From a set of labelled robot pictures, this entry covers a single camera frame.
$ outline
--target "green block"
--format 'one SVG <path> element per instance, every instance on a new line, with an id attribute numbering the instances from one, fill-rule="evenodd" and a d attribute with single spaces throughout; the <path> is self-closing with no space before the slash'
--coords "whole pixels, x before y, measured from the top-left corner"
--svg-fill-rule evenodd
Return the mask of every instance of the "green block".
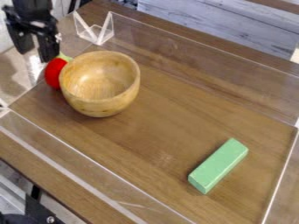
<path id="1" fill-rule="evenodd" d="M 206 194 L 247 154 L 249 148 L 231 138 L 191 172 L 190 183 Z"/>

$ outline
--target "wooden bowl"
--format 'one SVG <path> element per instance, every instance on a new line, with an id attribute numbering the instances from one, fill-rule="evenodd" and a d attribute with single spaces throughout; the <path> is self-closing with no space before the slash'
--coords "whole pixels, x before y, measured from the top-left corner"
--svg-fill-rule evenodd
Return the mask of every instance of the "wooden bowl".
<path id="1" fill-rule="evenodd" d="M 84 115 L 119 113 L 134 101 L 140 86 L 136 62 L 120 52 L 88 52 L 60 72 L 60 89 L 70 105 Z"/>

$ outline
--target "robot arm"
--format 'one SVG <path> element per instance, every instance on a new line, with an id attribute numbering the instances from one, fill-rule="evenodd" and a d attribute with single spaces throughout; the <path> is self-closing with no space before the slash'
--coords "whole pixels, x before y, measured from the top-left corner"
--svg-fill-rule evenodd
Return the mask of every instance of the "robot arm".
<path id="1" fill-rule="evenodd" d="M 52 60 L 60 53 L 58 20 L 51 15 L 52 0 L 14 0 L 14 6 L 4 6 L 3 10 L 19 53 L 34 49 L 32 35 L 36 35 L 42 62 Z"/>

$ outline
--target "bowl rim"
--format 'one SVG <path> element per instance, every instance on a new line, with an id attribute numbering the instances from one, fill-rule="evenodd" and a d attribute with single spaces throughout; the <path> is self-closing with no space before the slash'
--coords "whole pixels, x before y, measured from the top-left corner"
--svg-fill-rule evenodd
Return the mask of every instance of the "bowl rim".
<path id="1" fill-rule="evenodd" d="M 78 59 L 79 57 L 82 57 L 83 55 L 87 55 L 87 54 L 92 54 L 92 53 L 114 53 L 114 54 L 118 54 L 119 56 L 127 58 L 130 60 L 130 62 L 132 63 L 135 69 L 136 69 L 136 77 L 135 77 L 135 81 L 132 82 L 132 84 L 130 85 L 130 87 L 126 89 L 124 92 L 122 92 L 120 94 L 110 97 L 110 98 L 106 98 L 106 99 L 98 99 L 98 100 L 92 100 L 92 99 L 83 99 L 80 97 L 78 97 L 75 94 L 72 94 L 67 88 L 62 85 L 62 79 L 63 79 L 63 75 L 64 75 L 64 70 L 67 70 L 67 67 L 71 65 L 72 61 L 75 59 Z M 140 82 L 140 67 L 136 63 L 136 61 L 126 54 L 123 54 L 122 52 L 115 52 L 115 51 L 92 51 L 92 52 L 86 52 L 83 54 L 80 54 L 79 56 L 76 56 L 70 62 L 68 64 L 66 65 L 66 67 L 62 69 L 60 71 L 60 77 L 59 77 L 59 80 L 60 80 L 60 89 L 62 89 L 62 92 L 63 93 L 67 93 L 68 95 L 71 95 L 72 98 L 83 101 L 83 102 L 110 102 L 111 100 L 115 100 L 116 98 L 122 97 L 122 95 L 124 95 L 127 93 L 127 91 L 132 88 L 134 85 L 136 85 L 139 82 Z"/>

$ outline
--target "red object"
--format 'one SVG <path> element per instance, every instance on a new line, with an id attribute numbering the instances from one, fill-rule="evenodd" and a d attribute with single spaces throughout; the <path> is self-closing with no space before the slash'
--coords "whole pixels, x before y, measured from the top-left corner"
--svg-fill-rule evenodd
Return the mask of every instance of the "red object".
<path id="1" fill-rule="evenodd" d="M 47 84 L 56 89 L 60 89 L 60 73 L 62 73 L 62 69 L 64 68 L 64 66 L 67 65 L 68 61 L 66 61 L 64 59 L 56 58 L 54 59 L 46 69 L 44 69 L 44 79 Z"/>

